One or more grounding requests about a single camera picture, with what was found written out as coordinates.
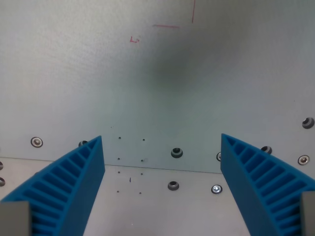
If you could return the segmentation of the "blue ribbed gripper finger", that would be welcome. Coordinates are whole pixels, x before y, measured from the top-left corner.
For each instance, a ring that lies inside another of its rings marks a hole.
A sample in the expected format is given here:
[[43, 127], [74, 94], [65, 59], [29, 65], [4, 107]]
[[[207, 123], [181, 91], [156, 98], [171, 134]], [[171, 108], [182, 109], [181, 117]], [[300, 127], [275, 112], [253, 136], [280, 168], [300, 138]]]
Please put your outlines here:
[[102, 138], [98, 136], [34, 174], [1, 202], [30, 204], [34, 236], [81, 236], [104, 173]]
[[301, 194], [314, 190], [314, 179], [226, 134], [221, 136], [220, 169], [250, 235], [302, 235]]

